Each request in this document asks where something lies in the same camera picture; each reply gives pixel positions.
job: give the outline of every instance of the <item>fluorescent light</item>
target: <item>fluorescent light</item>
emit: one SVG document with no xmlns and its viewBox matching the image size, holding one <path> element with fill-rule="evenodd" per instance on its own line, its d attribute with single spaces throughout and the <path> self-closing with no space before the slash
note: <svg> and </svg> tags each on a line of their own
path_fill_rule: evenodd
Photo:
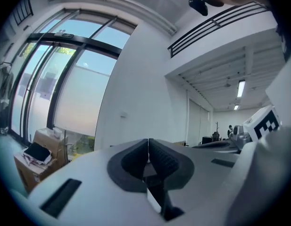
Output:
<svg viewBox="0 0 291 226">
<path fill-rule="evenodd" d="M 239 81 L 239 91 L 238 91 L 238 96 L 237 97 L 241 97 L 243 95 L 243 91 L 245 88 L 245 80 Z"/>
</svg>

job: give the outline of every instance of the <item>window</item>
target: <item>window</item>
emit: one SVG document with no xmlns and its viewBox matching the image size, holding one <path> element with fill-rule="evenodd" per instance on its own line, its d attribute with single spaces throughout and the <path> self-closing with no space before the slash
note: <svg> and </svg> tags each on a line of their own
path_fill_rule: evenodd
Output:
<svg viewBox="0 0 291 226">
<path fill-rule="evenodd" d="M 93 151 L 97 118 L 115 63 L 115 59 L 86 50 L 71 69 L 54 120 L 56 127 L 66 129 L 77 139 L 71 141 L 74 146 L 69 155 Z"/>
<path fill-rule="evenodd" d="M 48 60 L 32 95 L 28 121 L 28 139 L 33 141 L 36 130 L 47 126 L 47 117 L 53 91 L 65 66 L 75 50 L 59 47 Z"/>
<path fill-rule="evenodd" d="M 33 70 L 35 69 L 35 67 L 40 65 L 39 61 L 41 62 L 44 59 L 44 54 L 48 53 L 47 48 L 48 46 L 45 45 L 41 45 L 38 47 L 32 58 L 30 59 L 29 63 L 26 65 L 24 73 L 22 74 L 19 85 L 17 87 L 16 95 L 13 101 L 11 129 L 18 135 L 23 134 L 22 126 L 22 130 L 20 132 L 20 124 L 23 124 L 23 122 L 20 121 L 20 114 L 21 111 L 23 111 L 22 105 L 25 105 L 26 102 L 26 97 L 24 98 L 24 94 L 27 89 L 28 82 L 33 74 Z"/>
<path fill-rule="evenodd" d="M 96 36 L 95 40 L 123 49 L 129 37 L 127 33 L 108 27 Z"/>
<path fill-rule="evenodd" d="M 20 71 L 20 69 L 22 68 L 25 59 L 28 57 L 28 55 L 30 54 L 30 52 L 32 51 L 32 49 L 34 48 L 36 43 L 27 43 L 27 45 L 25 46 L 24 50 L 22 51 L 22 53 L 20 53 L 14 60 L 14 62 L 12 63 L 12 67 L 11 67 L 11 72 L 13 74 L 13 78 L 14 80 L 12 81 L 12 86 L 15 82 L 15 79 Z"/>
<path fill-rule="evenodd" d="M 48 32 L 50 28 L 52 28 L 54 25 L 56 25 L 61 19 L 54 19 L 51 21 L 48 25 L 46 25 L 42 30 L 39 32 Z"/>
<path fill-rule="evenodd" d="M 67 20 L 52 33 L 56 33 L 59 30 L 65 30 L 65 33 L 89 38 L 100 27 L 101 25 L 96 23 L 81 20 Z"/>
</svg>

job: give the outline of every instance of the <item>white wall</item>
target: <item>white wall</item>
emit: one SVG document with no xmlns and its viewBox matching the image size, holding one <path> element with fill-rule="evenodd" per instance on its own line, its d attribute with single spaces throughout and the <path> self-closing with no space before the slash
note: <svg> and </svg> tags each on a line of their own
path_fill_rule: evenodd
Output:
<svg viewBox="0 0 291 226">
<path fill-rule="evenodd" d="M 226 112 L 214 112 L 213 113 L 213 125 L 211 134 L 216 131 L 216 122 L 218 122 L 218 133 L 221 138 L 227 137 L 227 130 L 229 125 L 234 126 L 242 125 L 244 121 L 253 116 L 260 108 L 248 109 L 248 110 L 237 110 L 237 111 L 226 111 Z"/>
<path fill-rule="evenodd" d="M 169 59 L 165 75 L 173 77 L 195 65 L 216 58 L 233 49 L 253 44 L 274 32 L 277 23 L 271 12 L 264 12 L 236 21 L 210 33 Z"/>
<path fill-rule="evenodd" d="M 103 97 L 95 150 L 140 138 L 185 140 L 187 93 L 164 77 L 168 44 L 145 22 L 134 30 Z"/>
</svg>

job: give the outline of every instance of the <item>ceiling beam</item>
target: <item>ceiling beam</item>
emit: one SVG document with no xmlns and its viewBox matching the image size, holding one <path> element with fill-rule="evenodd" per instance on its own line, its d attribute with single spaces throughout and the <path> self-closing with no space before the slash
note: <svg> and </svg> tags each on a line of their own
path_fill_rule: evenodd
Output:
<svg viewBox="0 0 291 226">
<path fill-rule="evenodd" d="M 250 75 L 253 67 L 254 46 L 249 45 L 245 47 L 245 65 L 246 75 Z"/>
<path fill-rule="evenodd" d="M 193 86 L 191 86 L 187 81 L 185 81 L 182 77 L 175 76 L 173 78 L 174 81 L 176 81 L 180 86 L 182 86 L 184 89 L 188 90 L 190 93 L 190 98 L 194 99 L 195 102 L 202 106 L 205 110 L 212 112 L 214 110 L 212 104 L 201 95 L 200 92 L 198 92 Z"/>
<path fill-rule="evenodd" d="M 239 53 L 234 53 L 234 54 L 226 54 L 222 59 L 214 59 L 212 61 L 204 62 L 200 65 L 197 65 L 187 71 L 184 71 L 180 73 L 182 77 L 185 77 L 187 80 L 190 78 L 193 78 L 194 76 L 197 76 L 199 72 L 203 73 L 205 71 L 209 71 L 211 69 L 218 68 L 223 65 L 228 65 L 230 63 L 235 63 L 235 62 L 242 62 L 244 58 L 244 51 L 239 52 Z"/>
<path fill-rule="evenodd" d="M 257 71 L 267 71 L 269 68 L 278 68 L 278 70 L 281 70 L 284 63 L 282 63 L 282 60 L 265 60 L 261 61 L 259 63 L 256 63 L 254 61 L 254 67 L 252 68 L 252 72 Z"/>
<path fill-rule="evenodd" d="M 245 76 L 245 68 L 234 68 L 230 71 L 224 71 L 222 73 L 216 73 L 210 75 L 209 77 L 203 77 L 197 80 L 188 81 L 190 84 L 198 86 L 198 85 L 209 85 L 211 83 L 216 82 L 224 82 L 223 85 L 226 84 L 227 81 L 234 81 L 236 78 L 246 77 Z"/>
<path fill-rule="evenodd" d="M 237 72 L 245 72 L 245 63 L 244 61 L 239 64 L 226 64 L 226 67 L 223 67 L 221 70 L 219 69 L 212 69 L 209 72 L 204 72 L 201 74 L 198 74 L 197 76 L 187 79 L 184 76 L 184 79 L 187 80 L 189 83 L 206 83 L 208 80 L 214 79 L 214 78 L 220 78 L 220 76 L 223 76 L 224 78 L 227 78 L 228 76 L 232 76 L 234 74 L 237 74 Z"/>
<path fill-rule="evenodd" d="M 232 87 L 232 88 L 226 88 L 226 87 L 217 87 L 217 88 L 209 88 L 209 89 L 203 89 L 203 90 L 199 90 L 199 92 L 203 95 L 206 96 L 208 94 L 215 94 L 218 93 L 220 91 L 222 92 L 231 92 L 231 91 L 237 91 L 237 88 Z"/>
</svg>

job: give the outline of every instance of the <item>sliding door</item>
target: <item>sliding door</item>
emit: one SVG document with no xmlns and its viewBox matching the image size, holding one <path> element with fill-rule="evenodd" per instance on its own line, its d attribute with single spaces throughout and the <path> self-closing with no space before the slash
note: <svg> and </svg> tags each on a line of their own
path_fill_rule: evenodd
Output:
<svg viewBox="0 0 291 226">
<path fill-rule="evenodd" d="M 37 69 L 49 51 L 50 47 L 46 45 L 40 45 L 37 48 L 26 65 L 24 72 L 21 75 L 19 85 L 16 89 L 12 107 L 11 129 L 21 137 L 23 137 L 23 114 L 25 107 L 24 105 L 27 100 L 27 92 L 30 90 L 31 83 L 36 76 Z M 12 71 L 18 73 L 23 63 L 22 58 L 17 58 L 14 63 L 16 66 L 12 68 Z"/>
<path fill-rule="evenodd" d="M 208 111 L 200 108 L 200 137 L 199 140 L 202 141 L 203 137 L 209 137 L 210 135 L 210 124 L 208 120 Z"/>
<path fill-rule="evenodd" d="M 201 141 L 200 139 L 200 106 L 193 101 L 189 101 L 189 122 L 187 144 L 189 146 L 196 146 Z"/>
<path fill-rule="evenodd" d="M 47 117 L 53 91 L 75 49 L 57 47 L 38 74 L 28 106 L 28 141 L 32 142 L 38 129 L 47 127 Z"/>
</svg>

